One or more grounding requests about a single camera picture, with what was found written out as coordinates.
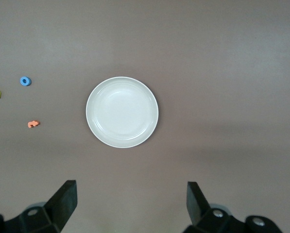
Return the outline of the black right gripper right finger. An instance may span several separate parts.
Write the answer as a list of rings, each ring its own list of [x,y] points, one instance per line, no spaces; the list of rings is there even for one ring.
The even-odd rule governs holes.
[[[191,220],[186,233],[280,233],[279,227],[264,216],[237,220],[220,207],[211,207],[196,182],[187,183],[186,206]]]

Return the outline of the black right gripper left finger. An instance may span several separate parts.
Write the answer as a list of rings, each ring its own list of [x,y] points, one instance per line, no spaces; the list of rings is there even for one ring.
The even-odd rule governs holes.
[[[60,233],[77,203],[77,183],[67,180],[43,206],[28,208],[8,221],[0,214],[0,233]]]

